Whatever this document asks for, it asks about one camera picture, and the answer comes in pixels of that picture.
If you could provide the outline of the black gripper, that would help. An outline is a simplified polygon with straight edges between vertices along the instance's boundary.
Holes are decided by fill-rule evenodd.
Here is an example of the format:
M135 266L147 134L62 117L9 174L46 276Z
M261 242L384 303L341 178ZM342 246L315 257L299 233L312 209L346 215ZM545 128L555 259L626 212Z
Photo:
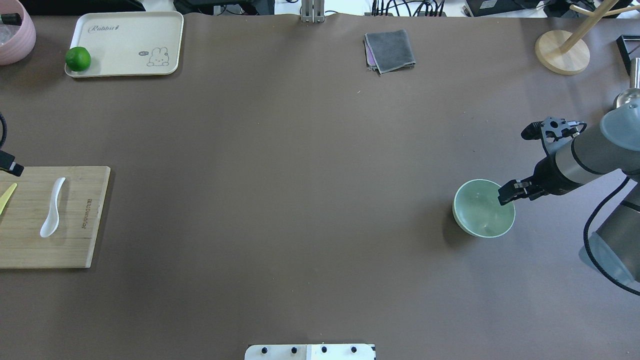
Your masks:
M576 183L565 177L558 168L555 156L539 161L534 173L524 180L510 180L498 189L498 202L505 206L517 199L534 201L541 196L562 196L576 189Z

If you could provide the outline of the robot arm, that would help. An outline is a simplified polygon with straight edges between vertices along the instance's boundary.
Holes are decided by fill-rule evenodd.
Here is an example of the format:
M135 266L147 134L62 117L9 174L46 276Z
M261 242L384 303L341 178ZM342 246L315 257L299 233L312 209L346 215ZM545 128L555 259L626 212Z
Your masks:
M594 268L618 288L639 294L639 185L618 203L595 231L590 228L604 205L630 182L639 182L639 101L632 100L605 114L598 125L548 117L521 132L526 141L541 141L546 156L523 180L514 179L498 191L504 206L517 199L531 201L561 196L599 177L620 170L625 178L589 215L583 227L583 249Z

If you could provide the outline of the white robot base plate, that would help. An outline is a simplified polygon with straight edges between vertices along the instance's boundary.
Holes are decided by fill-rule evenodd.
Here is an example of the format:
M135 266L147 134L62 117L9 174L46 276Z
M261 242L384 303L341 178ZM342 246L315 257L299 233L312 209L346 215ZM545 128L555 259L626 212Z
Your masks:
M374 344L254 344L247 347L245 360L375 360Z

